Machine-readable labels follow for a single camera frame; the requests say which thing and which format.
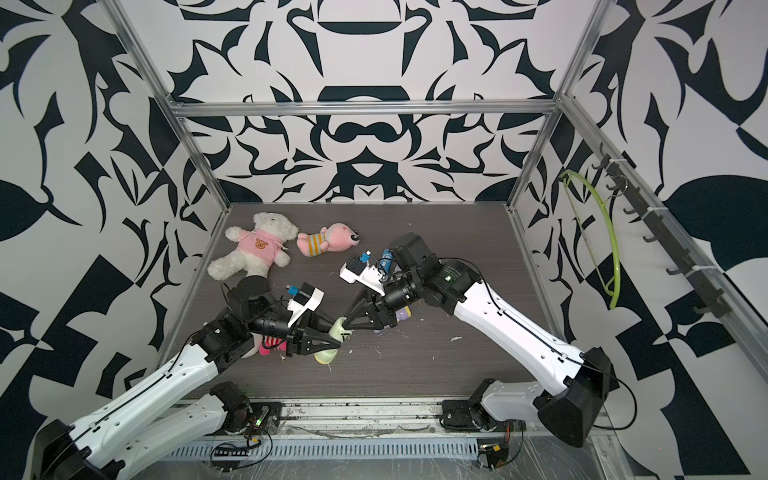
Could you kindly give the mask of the green flashlight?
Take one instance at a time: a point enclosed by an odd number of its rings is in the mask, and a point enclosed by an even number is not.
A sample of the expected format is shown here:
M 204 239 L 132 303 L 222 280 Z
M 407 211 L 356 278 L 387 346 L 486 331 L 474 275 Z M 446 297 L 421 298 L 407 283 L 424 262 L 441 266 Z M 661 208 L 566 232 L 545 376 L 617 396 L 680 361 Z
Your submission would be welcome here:
M 315 360 L 323 365 L 330 364 L 338 355 L 343 344 L 350 339 L 353 331 L 345 327 L 347 318 L 338 317 L 330 330 L 321 339 L 321 349 L 314 354 Z

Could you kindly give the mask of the blue flashlight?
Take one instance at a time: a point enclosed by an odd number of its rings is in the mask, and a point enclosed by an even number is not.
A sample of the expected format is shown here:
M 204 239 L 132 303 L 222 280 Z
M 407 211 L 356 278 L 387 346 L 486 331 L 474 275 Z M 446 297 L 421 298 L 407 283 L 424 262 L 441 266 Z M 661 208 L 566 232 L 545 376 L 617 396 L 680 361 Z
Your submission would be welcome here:
M 394 255 L 390 249 L 385 249 L 382 252 L 382 256 L 378 261 L 378 268 L 381 273 L 382 281 L 388 281 L 391 274 L 396 270 Z

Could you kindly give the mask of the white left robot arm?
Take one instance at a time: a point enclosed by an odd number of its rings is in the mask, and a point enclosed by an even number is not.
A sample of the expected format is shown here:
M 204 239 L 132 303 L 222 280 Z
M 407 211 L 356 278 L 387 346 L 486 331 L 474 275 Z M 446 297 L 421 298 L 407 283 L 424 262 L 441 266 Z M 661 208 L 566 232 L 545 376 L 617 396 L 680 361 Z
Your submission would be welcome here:
M 184 409 L 170 408 L 242 358 L 259 336 L 275 337 L 288 353 L 339 347 L 318 327 L 324 293 L 304 283 L 284 299 L 268 281 L 247 276 L 227 291 L 225 307 L 192 333 L 166 364 L 107 405 L 66 424 L 55 420 L 35 436 L 33 479 L 130 479 L 173 450 L 216 432 L 251 437 L 266 428 L 269 406 L 255 407 L 232 382 L 222 382 Z

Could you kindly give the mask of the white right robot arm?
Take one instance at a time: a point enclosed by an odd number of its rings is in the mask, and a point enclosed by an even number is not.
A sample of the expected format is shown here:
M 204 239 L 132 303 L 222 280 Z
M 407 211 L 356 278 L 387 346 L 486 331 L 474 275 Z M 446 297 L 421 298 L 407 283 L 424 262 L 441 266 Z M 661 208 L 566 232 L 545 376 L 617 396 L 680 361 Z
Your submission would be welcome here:
M 551 435 L 580 447 L 616 382 L 613 365 L 599 347 L 582 351 L 540 327 L 505 301 L 470 261 L 438 257 L 417 234 L 390 244 L 397 271 L 386 273 L 366 254 L 352 256 L 340 277 L 361 290 L 344 327 L 394 327 L 396 313 L 422 300 L 474 327 L 533 376 L 526 384 L 489 380 L 476 389 L 470 411 L 478 428 L 488 422 L 536 421 Z

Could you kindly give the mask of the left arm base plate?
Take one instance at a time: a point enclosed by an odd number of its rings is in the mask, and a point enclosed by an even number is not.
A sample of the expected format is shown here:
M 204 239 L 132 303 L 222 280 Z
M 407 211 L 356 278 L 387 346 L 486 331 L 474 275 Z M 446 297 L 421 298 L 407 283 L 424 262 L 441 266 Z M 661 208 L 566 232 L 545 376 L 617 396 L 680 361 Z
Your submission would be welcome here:
M 284 404 L 276 401 L 251 401 L 237 405 L 224 405 L 213 410 L 222 413 L 221 425 L 205 432 L 206 436 L 248 436 L 275 433 L 281 425 Z

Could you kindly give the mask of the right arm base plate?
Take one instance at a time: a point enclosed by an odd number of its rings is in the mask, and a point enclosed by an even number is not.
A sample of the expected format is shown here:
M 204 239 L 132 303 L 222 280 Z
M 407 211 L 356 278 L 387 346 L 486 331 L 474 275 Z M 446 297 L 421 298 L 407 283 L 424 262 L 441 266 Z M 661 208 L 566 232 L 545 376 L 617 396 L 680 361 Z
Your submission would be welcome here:
M 443 429 L 455 432 L 523 432 L 527 429 L 521 420 L 493 419 L 479 403 L 469 400 L 444 400 L 439 422 Z

